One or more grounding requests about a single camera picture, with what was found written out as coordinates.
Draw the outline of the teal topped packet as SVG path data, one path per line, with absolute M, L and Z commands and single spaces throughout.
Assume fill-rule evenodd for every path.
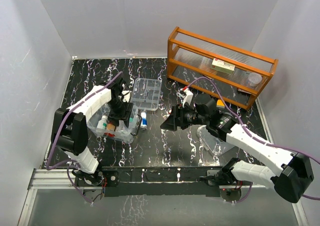
M 129 118 L 128 127 L 133 127 L 137 123 L 137 120 L 138 120 L 138 116 L 132 113 Z

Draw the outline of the brown syrup bottle orange cap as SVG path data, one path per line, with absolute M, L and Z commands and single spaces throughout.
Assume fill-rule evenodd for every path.
M 107 131 L 112 131 L 112 132 L 115 132 L 116 131 L 116 126 L 115 125 L 113 125 L 112 123 L 108 123 L 107 125 L 106 125 L 106 130 Z

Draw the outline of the teal topped cotton swab bag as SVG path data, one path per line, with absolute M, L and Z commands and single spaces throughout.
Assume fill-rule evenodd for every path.
M 128 135 L 131 133 L 131 129 L 126 127 L 125 124 L 119 124 L 119 126 L 116 127 L 115 132 L 117 134 L 123 134 L 123 135 Z

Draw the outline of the white medicine bottle green label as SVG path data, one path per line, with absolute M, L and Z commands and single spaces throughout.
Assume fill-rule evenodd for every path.
M 101 119 L 98 121 L 97 128 L 101 130 L 105 130 L 108 124 L 107 119 L 108 117 L 106 115 L 103 115 Z

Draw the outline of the blue white bandage roll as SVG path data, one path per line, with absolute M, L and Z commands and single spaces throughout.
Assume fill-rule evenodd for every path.
M 141 124 L 140 124 L 140 128 L 143 130 L 147 129 L 147 112 L 146 111 L 142 111 L 141 114 Z

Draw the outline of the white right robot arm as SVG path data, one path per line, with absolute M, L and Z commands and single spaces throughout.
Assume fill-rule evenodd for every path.
M 257 165 L 232 158 L 219 173 L 208 177 L 210 181 L 230 185 L 239 181 L 257 183 L 273 188 L 286 201 L 297 203 L 314 180 L 308 156 L 272 146 L 267 140 L 258 138 L 230 114 L 220 112 L 216 101 L 207 94 L 185 96 L 183 103 L 171 108 L 160 128 L 176 131 L 192 125 L 205 126 L 212 136 L 263 163 Z

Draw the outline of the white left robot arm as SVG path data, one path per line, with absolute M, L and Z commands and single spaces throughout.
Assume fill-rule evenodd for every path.
M 131 91 L 119 73 L 109 82 L 95 85 L 78 102 L 54 113 L 52 149 L 63 151 L 93 186 L 103 181 L 99 162 L 88 148 L 91 130 L 97 137 L 109 137 L 130 144 L 138 131 L 138 108 L 130 101 Z

